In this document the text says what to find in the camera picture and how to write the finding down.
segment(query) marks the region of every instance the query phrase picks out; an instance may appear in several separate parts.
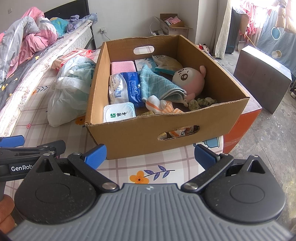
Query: pink sponge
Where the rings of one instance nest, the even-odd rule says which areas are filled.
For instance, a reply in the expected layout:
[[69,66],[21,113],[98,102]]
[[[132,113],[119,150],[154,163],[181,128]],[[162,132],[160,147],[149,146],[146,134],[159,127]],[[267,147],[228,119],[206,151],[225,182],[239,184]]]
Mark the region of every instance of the pink sponge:
[[121,61],[111,63],[111,74],[119,74],[124,72],[136,72],[133,61]]

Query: floor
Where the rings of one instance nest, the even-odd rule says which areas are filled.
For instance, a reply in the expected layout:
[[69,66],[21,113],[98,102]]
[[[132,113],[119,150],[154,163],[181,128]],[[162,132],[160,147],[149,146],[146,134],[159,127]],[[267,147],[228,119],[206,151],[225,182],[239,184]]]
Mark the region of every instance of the floor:
[[[225,54],[218,60],[233,74],[239,53]],[[257,154],[269,167],[286,194],[286,206],[279,222],[291,229],[296,217],[296,99],[287,91],[280,105],[270,114],[263,109],[248,132],[231,151],[235,158]]]

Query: human hand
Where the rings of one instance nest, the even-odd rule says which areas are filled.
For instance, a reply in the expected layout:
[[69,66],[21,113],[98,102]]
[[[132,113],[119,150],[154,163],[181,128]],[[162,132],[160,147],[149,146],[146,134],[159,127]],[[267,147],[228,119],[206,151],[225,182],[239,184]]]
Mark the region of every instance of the human hand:
[[15,221],[10,215],[14,207],[13,199],[4,194],[2,201],[0,201],[0,230],[5,234],[15,226]]

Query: black box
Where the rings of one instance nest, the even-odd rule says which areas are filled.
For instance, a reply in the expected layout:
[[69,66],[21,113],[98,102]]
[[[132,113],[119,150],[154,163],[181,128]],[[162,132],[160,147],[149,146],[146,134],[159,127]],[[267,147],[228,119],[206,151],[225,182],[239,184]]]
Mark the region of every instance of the black box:
[[272,114],[292,82],[288,68],[251,46],[241,49],[233,75]]

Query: white wall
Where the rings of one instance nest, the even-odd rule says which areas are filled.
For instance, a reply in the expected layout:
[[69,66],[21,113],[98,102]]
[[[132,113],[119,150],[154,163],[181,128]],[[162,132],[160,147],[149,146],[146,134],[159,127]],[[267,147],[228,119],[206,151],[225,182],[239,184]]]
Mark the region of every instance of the white wall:
[[199,0],[195,44],[206,44],[210,47],[215,31],[218,13],[218,0]]
[[57,6],[71,2],[72,0],[0,0],[0,33],[4,32],[16,20],[33,6],[46,12]]
[[188,39],[193,43],[195,43],[199,1],[204,0],[179,1],[178,17],[180,17],[180,19],[182,19],[188,27],[192,28],[189,29]]
[[108,39],[100,34],[102,27],[107,28],[106,35],[111,39],[127,37],[150,36],[151,29],[159,29],[160,13],[178,12],[178,0],[88,0],[90,12],[98,14],[98,22],[93,25],[94,37],[97,47]]

